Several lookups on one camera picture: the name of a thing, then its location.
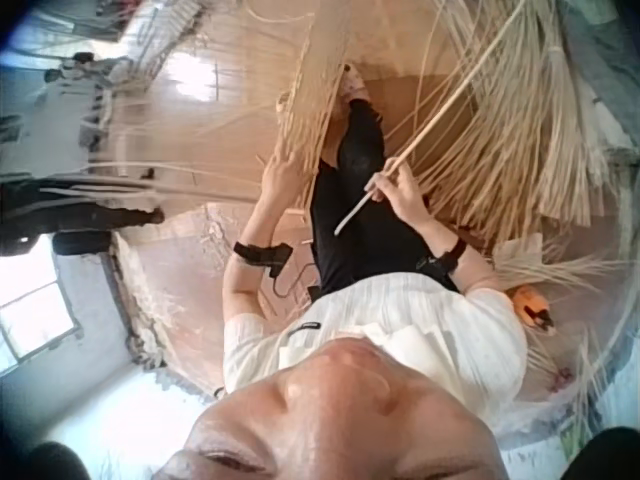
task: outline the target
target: floor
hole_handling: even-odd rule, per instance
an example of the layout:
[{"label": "floor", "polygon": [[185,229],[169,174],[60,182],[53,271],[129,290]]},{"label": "floor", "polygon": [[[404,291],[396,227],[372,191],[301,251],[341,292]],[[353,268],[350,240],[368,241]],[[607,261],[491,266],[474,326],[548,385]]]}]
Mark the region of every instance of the floor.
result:
[{"label": "floor", "polygon": [[[265,0],[253,15],[235,10],[232,2],[226,10],[208,11],[200,20],[200,33],[177,45],[147,94],[123,96],[116,103],[109,148],[101,153],[103,160],[127,162],[123,173],[135,176],[153,164],[159,182],[203,194],[164,196],[162,206],[168,221],[122,232],[126,255],[121,259],[128,286],[153,319],[170,367],[207,392],[223,383],[223,268],[230,246],[250,214],[250,203],[259,194],[262,164],[256,154],[266,158],[272,151],[276,135],[273,105],[289,85],[292,65],[303,45],[304,18],[285,24],[273,21],[304,16],[311,1]],[[383,114],[387,149],[392,154],[414,130],[412,119],[402,121],[415,105],[421,71],[425,74],[421,93],[426,95],[442,85],[455,59],[443,32],[436,29],[432,44],[440,51],[422,69],[427,40],[424,26],[433,24],[433,12],[425,10],[423,2],[377,0],[370,5],[369,14],[357,19],[349,58],[357,62],[368,80],[374,104]],[[266,15],[271,21],[256,20],[256,16]],[[421,115],[436,103],[428,104]],[[453,128],[434,132],[434,139],[439,140],[434,142],[438,148],[431,152],[434,158],[439,148],[446,148],[447,138],[455,136],[456,129],[468,121],[464,109],[454,112],[455,116],[443,122]],[[207,197],[207,192],[234,197],[238,202],[222,202],[221,198]],[[314,272],[307,270],[295,282],[310,261],[305,244],[310,233],[304,218],[288,215],[277,237],[276,241],[287,241],[296,250],[279,280],[279,285],[292,285],[290,295],[279,299],[270,282],[263,285],[261,301],[274,329],[299,315],[308,301],[305,287],[316,280]],[[597,219],[591,229],[572,232],[565,258],[596,251],[611,255],[615,238],[614,217]],[[620,318],[617,286],[625,274],[612,271],[594,279],[596,293],[545,290],[553,301],[560,330],[560,335],[545,340],[545,345],[553,351],[558,366],[575,366],[575,345],[586,338],[587,330],[590,341],[595,339],[591,351],[607,349],[611,324]],[[565,402],[563,395],[570,397],[572,392],[559,392],[556,403],[547,402],[548,390],[555,383],[553,375],[530,378],[531,388],[525,388],[520,400],[529,406],[535,403],[530,415],[551,419],[554,405]],[[517,463],[520,454],[514,458]]]}]

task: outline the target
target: cable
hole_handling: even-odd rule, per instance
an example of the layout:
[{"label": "cable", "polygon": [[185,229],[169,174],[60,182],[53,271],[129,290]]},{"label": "cable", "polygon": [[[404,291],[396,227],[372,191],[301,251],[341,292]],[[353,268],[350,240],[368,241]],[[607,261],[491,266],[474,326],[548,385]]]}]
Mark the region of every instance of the cable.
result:
[{"label": "cable", "polygon": [[249,15],[251,15],[253,18],[258,20],[259,22],[264,22],[264,23],[293,23],[293,22],[298,22],[300,20],[304,20],[307,17],[313,16],[313,13],[305,13],[304,15],[301,15],[299,17],[294,17],[294,18],[266,18],[256,13],[256,11],[251,6],[251,3],[249,2],[249,0],[244,0],[243,3],[244,3],[244,8],[247,11],[247,13],[249,13]]},{"label": "cable", "polygon": [[302,276],[304,275],[304,272],[307,271],[307,268],[309,267],[315,267],[315,262],[311,262],[311,263],[307,263],[304,267],[302,267],[302,271],[298,274],[298,276],[296,277],[296,279],[293,281],[293,283],[291,284],[291,287],[289,288],[289,290],[287,290],[287,293],[285,293],[284,295],[281,295],[280,293],[278,293],[278,290],[276,289],[276,282],[278,281],[277,278],[275,278],[273,280],[273,293],[276,297],[278,297],[281,300],[286,299],[287,297],[289,297],[289,295],[291,294],[291,292],[293,292],[293,289],[296,287],[296,284],[300,281],[300,279],[302,278]]}]

